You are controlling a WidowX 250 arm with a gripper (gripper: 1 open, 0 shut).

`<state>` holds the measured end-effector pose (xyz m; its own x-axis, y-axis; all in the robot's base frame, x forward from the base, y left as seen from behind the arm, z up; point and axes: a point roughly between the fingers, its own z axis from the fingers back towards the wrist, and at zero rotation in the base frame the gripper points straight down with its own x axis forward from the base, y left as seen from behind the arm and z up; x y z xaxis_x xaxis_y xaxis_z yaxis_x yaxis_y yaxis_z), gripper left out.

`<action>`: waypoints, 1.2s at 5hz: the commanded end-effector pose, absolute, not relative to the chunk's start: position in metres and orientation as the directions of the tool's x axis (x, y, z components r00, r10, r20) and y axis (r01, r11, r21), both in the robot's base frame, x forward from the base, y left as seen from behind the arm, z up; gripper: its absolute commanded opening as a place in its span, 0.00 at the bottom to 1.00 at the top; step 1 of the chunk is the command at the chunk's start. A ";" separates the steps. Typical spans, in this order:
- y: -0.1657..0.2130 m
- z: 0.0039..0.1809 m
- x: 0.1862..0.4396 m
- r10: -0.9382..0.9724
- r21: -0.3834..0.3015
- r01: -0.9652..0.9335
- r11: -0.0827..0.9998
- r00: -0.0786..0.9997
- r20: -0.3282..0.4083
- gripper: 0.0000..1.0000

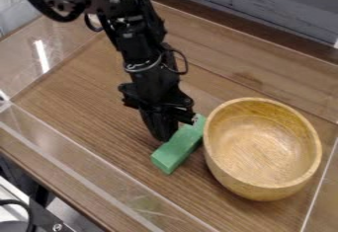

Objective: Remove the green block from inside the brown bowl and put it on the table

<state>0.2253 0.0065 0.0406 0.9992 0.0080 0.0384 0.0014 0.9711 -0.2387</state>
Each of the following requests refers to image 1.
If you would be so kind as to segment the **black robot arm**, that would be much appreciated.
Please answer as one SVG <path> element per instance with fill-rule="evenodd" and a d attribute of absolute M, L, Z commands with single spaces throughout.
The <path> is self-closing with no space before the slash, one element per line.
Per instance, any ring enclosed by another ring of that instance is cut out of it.
<path fill-rule="evenodd" d="M 167 29 L 151 0 L 43 0 L 55 12 L 77 11 L 96 16 L 91 26 L 104 32 L 123 57 L 123 68 L 131 77 L 119 85 L 123 103 L 139 111 L 152 137 L 170 140 L 178 125 L 194 117 L 194 100 L 179 89 L 179 51 L 165 43 Z"/>

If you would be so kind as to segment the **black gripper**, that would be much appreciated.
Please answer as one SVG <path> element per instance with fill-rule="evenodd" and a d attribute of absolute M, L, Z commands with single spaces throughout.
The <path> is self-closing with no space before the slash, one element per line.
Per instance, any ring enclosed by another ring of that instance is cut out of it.
<path fill-rule="evenodd" d="M 174 56 L 124 62 L 131 82 L 119 86 L 124 105 L 140 112 L 152 137 L 167 141 L 178 130 L 178 123 L 192 124 L 194 100 L 179 89 L 180 71 Z"/>

